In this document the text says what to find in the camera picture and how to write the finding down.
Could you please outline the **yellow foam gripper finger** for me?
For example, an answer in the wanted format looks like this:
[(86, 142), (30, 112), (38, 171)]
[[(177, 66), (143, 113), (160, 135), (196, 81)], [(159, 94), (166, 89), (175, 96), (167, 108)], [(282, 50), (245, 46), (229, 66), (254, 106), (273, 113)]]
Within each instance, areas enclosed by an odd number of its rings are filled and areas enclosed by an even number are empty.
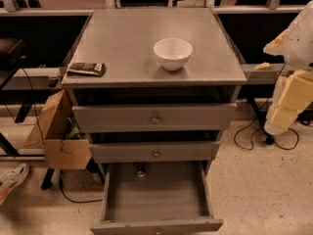
[(312, 71), (297, 70), (289, 77), (280, 76), (267, 112), (265, 131), (272, 135), (284, 133), (312, 102)]
[(263, 52), (272, 56), (283, 56), (285, 52), (284, 44), (287, 34), (287, 30), (282, 31), (274, 40), (265, 45)]

